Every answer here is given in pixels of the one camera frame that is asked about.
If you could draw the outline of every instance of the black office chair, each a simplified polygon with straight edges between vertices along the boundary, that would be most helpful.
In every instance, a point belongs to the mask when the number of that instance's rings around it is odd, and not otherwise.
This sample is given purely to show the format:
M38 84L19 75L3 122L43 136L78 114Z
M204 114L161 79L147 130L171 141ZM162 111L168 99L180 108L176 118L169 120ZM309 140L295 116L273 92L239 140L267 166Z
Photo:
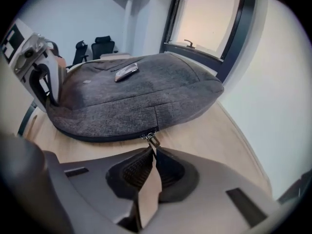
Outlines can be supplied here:
M100 59L100 56L103 54L116 53L114 51L115 42L111 41L110 36L106 37L97 37L95 43L91 45L93 52L93 60Z
M82 63L82 60L87 61L88 55L86 55L88 45L86 45L83 41L80 41L76 44L76 53L73 61L73 65L67 66L67 69L70 69L76 64Z

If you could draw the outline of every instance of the gray fabric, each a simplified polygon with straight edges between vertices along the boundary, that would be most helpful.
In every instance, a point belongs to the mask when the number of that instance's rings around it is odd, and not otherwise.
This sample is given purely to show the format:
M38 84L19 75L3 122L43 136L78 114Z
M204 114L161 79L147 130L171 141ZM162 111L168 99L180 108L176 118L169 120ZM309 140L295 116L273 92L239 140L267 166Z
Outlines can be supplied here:
M116 83L117 70L134 62L139 72ZM194 119L222 92L222 83L198 65L158 54L83 64L66 77L59 107L47 101L46 110L67 133L116 137Z

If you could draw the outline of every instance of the black window frame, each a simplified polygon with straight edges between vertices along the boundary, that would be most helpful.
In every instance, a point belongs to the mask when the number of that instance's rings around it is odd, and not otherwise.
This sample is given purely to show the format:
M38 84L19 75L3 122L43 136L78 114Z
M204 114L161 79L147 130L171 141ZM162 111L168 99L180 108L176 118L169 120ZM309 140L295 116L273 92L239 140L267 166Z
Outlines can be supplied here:
M196 49L169 43L180 2L180 0L172 0L159 52L164 53L165 51L170 51L204 64L216 71L216 77L223 83L243 49L249 29L252 25L255 1L256 0L239 0L238 10L229 39L221 57L217 58Z

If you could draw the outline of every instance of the window frame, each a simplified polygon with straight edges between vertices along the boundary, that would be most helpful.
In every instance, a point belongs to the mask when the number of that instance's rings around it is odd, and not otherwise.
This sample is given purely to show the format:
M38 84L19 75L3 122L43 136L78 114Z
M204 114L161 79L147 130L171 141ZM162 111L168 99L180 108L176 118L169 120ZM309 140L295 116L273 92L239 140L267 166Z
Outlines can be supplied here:
M169 43L180 2L180 0L172 0L159 52L164 53L165 51L170 51L204 64L216 71L216 77L223 83L243 49L248 31L252 25L255 1L239 0L238 10L229 39L221 57L217 58L196 49Z

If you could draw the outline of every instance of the window handle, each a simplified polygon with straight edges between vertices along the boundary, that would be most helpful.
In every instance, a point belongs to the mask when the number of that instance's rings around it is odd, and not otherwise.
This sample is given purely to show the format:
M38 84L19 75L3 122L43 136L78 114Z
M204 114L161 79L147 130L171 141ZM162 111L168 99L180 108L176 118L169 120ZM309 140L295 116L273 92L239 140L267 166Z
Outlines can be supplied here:
M193 43L191 41L186 40L186 39L185 39L185 41L188 41L191 44L191 45L186 45L186 47L191 48L191 49L195 49L195 47L193 47Z

